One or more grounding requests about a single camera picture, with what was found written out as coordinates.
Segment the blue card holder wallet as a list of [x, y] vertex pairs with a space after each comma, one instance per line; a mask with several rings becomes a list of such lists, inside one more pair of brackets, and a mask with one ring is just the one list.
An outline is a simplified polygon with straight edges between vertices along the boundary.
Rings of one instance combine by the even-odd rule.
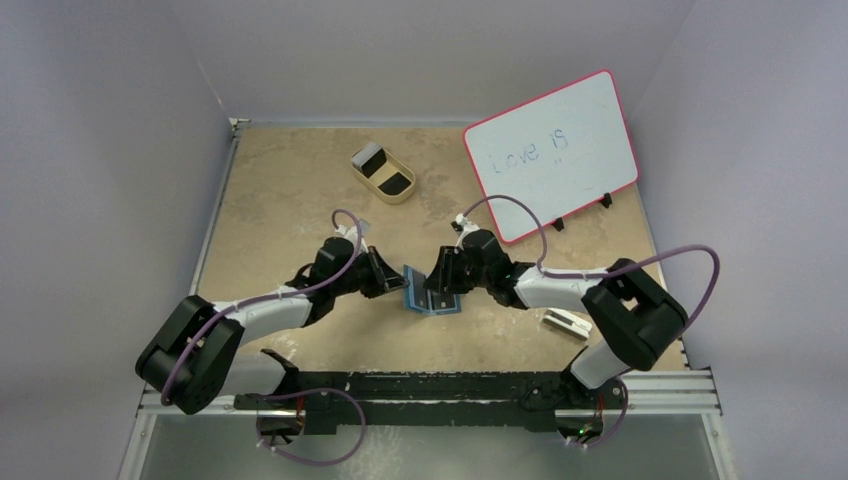
[[403, 267], [407, 281], [404, 288], [406, 309], [423, 315], [450, 315], [461, 312], [461, 297], [455, 294], [435, 292], [425, 287], [426, 275], [409, 265]]

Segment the tan oval tray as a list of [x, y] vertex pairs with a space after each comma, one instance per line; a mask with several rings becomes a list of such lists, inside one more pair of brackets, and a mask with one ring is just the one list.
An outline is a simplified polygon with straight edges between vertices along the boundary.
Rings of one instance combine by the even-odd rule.
[[405, 202], [414, 193], [416, 175], [406, 164], [402, 163], [385, 148], [384, 150], [387, 161], [370, 178], [365, 178], [355, 170], [350, 159], [353, 175], [384, 203], [398, 205]]

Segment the credit cards stack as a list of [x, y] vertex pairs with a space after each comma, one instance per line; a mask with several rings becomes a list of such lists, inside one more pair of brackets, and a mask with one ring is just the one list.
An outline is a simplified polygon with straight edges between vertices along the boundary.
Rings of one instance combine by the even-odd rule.
[[370, 178], [386, 163], [384, 148], [375, 142], [369, 142], [351, 157], [355, 170], [365, 178]]

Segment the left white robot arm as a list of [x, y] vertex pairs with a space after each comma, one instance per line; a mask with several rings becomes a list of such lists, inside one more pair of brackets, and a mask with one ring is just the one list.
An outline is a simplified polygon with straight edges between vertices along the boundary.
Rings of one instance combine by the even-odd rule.
[[275, 291], [229, 302], [183, 298], [142, 350], [134, 370], [165, 405], [192, 415], [222, 394], [242, 345], [310, 326], [341, 296], [359, 293], [374, 299], [407, 285], [375, 247], [330, 237], [312, 262]]

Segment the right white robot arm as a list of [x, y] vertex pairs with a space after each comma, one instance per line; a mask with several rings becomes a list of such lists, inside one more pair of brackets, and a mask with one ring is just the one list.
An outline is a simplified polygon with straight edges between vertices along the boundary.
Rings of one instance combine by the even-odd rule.
[[532, 262], [512, 260], [488, 230], [441, 247], [424, 285], [457, 295], [482, 288], [504, 307], [588, 315], [601, 338], [571, 361], [561, 381], [564, 399], [576, 407], [596, 399], [614, 377], [650, 370], [688, 321], [684, 308], [630, 259], [587, 272], [545, 272]]

